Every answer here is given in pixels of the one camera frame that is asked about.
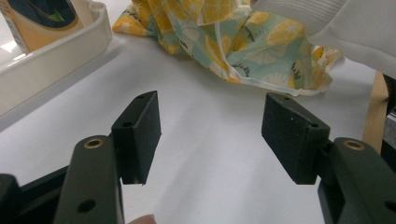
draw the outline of lemon print fabric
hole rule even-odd
[[[311,46],[304,27],[249,0],[132,0],[113,31],[151,35],[170,53],[191,57],[232,83],[313,95],[331,82],[336,49]]]

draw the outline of mounting hole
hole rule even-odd
[[[97,147],[101,146],[103,143],[104,143],[104,141],[102,139],[93,138],[93,139],[89,140],[88,142],[86,142],[84,144],[84,147],[89,148],[89,149],[97,148]]]
[[[128,127],[131,127],[132,126],[132,122],[123,122],[122,123],[122,127],[124,127],[124,128],[128,128]]]
[[[396,213],[396,203],[385,202],[385,206],[392,212]]]
[[[355,150],[364,150],[365,149],[365,147],[362,143],[354,141],[354,140],[345,140],[344,146],[349,147],[351,149],[355,149]]]
[[[96,206],[96,202],[92,199],[89,199],[85,202],[82,202],[79,206],[77,211],[79,213],[88,213]]]

